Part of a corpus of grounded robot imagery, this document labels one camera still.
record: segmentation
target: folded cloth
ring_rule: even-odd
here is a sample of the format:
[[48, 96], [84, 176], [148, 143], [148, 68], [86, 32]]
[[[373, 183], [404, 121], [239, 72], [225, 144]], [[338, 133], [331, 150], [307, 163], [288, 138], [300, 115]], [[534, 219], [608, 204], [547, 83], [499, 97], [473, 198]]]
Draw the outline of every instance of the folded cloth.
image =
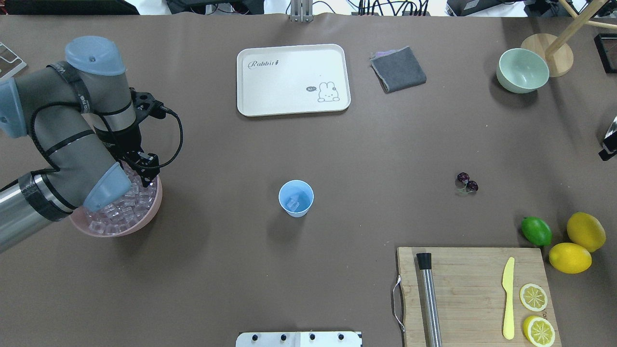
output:
[[388, 93], [426, 82], [426, 75], [409, 46], [377, 52], [371, 58], [371, 66]]

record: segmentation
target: green lime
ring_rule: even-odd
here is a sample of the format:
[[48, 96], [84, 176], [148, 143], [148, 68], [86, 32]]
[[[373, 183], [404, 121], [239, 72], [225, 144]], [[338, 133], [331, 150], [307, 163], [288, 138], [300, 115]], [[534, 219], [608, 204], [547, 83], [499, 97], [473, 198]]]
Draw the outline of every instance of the green lime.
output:
[[523, 235], [536, 246], [550, 245], [550, 240], [553, 238], [553, 233], [550, 232], [549, 226], [538, 217], [526, 217], [521, 222]]

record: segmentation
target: silver metal cylinder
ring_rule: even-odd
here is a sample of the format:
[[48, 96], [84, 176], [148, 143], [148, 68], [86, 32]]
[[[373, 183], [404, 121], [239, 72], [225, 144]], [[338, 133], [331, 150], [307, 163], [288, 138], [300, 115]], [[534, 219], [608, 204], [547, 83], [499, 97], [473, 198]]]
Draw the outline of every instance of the silver metal cylinder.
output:
[[51, 222], [30, 206], [18, 183], [0, 192], [0, 253]]
[[439, 318], [437, 316], [437, 301], [435, 300], [435, 287], [433, 285], [433, 272], [430, 269], [423, 269], [421, 271], [424, 283], [424, 317], [428, 325], [429, 346], [442, 347]]

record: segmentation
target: berry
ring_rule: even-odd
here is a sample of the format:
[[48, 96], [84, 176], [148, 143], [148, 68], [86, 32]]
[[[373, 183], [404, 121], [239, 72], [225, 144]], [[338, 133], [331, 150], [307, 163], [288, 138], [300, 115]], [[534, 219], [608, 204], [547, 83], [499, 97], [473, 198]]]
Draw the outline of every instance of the berry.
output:
[[458, 174], [457, 180], [461, 183], [467, 184], [467, 182], [469, 181], [469, 175], [466, 172], [461, 172], [460, 174]]
[[476, 181], [468, 181], [467, 189], [469, 189], [470, 191], [478, 191], [478, 184], [476, 183]]

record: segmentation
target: wooden cutting board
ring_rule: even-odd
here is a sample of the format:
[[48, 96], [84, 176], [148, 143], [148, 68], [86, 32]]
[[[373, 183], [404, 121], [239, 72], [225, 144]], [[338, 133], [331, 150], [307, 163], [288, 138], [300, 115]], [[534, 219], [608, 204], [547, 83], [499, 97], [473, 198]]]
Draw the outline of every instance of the wooden cutting board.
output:
[[[433, 282], [444, 347], [533, 347], [522, 331], [523, 321], [531, 315], [549, 320], [556, 333], [553, 346], [561, 347], [540, 249], [399, 247], [397, 256], [406, 347], [427, 346], [418, 289], [422, 290], [422, 276], [415, 256], [422, 252], [432, 253]], [[509, 257], [515, 258], [513, 340], [506, 340], [502, 335], [505, 309], [502, 275]], [[546, 291], [549, 304], [543, 312], [529, 311], [521, 304], [518, 293], [527, 283], [535, 283]]]

